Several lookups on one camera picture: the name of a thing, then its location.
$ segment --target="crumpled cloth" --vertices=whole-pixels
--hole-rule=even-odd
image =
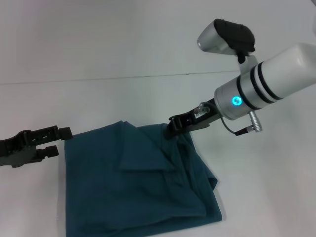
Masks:
[[[190,135],[118,122],[65,141],[66,236],[145,237],[221,221]]]

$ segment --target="dark green shirt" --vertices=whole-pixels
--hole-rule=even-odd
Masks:
[[[222,220],[189,134],[118,122],[65,141],[67,237],[145,237]]]

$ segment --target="teal cloth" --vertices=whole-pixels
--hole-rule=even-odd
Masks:
[[[221,221],[189,134],[118,122],[65,141],[67,237],[145,237]]]

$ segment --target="glowing blue ring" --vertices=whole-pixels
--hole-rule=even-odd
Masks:
[[[232,98],[232,104],[236,105],[236,106],[239,106],[239,105],[242,104],[242,99],[239,96],[234,96]]]

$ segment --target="silver connector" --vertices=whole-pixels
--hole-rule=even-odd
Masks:
[[[261,123],[254,111],[249,112],[250,120],[252,123],[252,129],[255,130],[256,132],[261,132],[262,131],[262,126]]]

